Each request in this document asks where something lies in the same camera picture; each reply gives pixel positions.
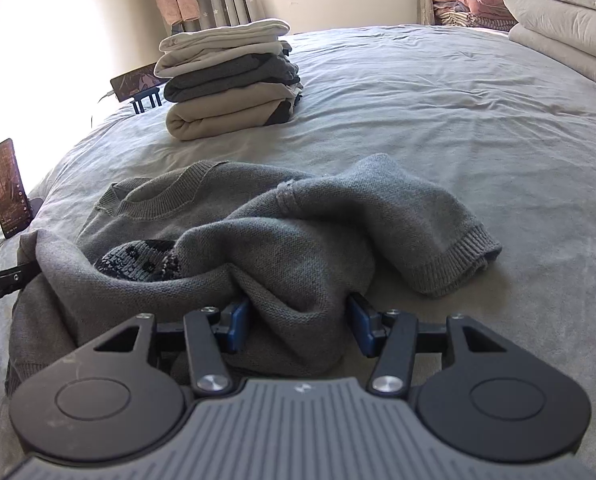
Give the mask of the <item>grey knitted cat sweater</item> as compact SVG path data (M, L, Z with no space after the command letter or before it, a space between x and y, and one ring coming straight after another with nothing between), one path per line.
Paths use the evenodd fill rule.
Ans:
M127 179L75 240L22 236L18 259L40 273L12 310L5 390L135 315L175 322L238 296L255 326L232 366L322 374L345 352L345 298L368 290L377 258L441 297L500 251L457 198L385 154L331 176L202 160Z

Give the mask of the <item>phone at bed edge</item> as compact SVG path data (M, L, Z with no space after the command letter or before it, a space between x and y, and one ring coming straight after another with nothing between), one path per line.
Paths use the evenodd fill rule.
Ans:
M24 231L32 222L31 203L25 193L13 142L0 142L0 229L5 238Z

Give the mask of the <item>blue phone stand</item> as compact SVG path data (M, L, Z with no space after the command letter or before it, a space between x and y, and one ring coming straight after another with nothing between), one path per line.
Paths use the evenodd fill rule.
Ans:
M153 87L136 93L130 104L132 104L136 115L144 114L146 110L153 110L160 107L162 105L160 88Z

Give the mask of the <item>phone on blue stand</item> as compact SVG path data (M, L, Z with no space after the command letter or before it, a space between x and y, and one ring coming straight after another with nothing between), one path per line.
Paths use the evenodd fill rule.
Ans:
M111 78L111 88L118 101L127 101L140 92L165 84L168 78L156 76L155 67L155 63L150 63Z

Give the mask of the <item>grey bed sheet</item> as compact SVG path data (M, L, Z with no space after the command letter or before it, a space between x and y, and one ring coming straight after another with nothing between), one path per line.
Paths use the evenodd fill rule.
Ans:
M21 289L0 299L0 479L596 479L596 84L473 29L333 29L291 46L303 93L288 122L179 141L165 128L165 107L120 108L36 188L42 206L31 226L0 237L0 271L24 264L25 234L75 240L107 188L127 179L202 160L331 176L385 154L457 198L501 251L441 297L414 292L377 258L371 285L357 293L379 312L425 323L468 315L578 382L592 408L578 451L492 463L450 448L409 404L367 391L376 361L346 318L345 352L322 374L240 370L231 361L255 319L250 299L238 296L232 302L249 304L247 335L222 356L235 391L191 402L173 434L144 453L56 462L26 452L10 418L5 382Z

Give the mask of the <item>tan folded garment bottom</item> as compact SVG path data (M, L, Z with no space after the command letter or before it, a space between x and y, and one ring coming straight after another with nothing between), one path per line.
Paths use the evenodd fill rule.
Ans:
M258 82L174 104L165 118L175 139L191 141L288 122L302 84Z

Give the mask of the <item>cream folded garment top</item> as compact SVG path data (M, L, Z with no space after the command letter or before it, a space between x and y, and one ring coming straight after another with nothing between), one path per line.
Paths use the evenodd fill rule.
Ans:
M266 36L278 38L289 32L290 25L287 22L279 18L265 18L236 26L213 27L198 30L198 32L179 32L164 38L159 44L159 51L167 53L210 40L255 39Z

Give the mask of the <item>dark grey folded garment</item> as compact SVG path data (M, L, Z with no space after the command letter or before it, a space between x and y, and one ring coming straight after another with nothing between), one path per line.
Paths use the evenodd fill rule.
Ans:
M175 76L164 86L163 95L167 101L179 103L258 82L291 86L299 81L298 66L284 55L246 54L203 70Z

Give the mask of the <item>grey folded duvet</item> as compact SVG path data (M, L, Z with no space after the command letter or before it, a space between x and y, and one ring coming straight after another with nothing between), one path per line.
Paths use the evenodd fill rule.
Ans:
M508 37L596 82L596 0L503 0Z

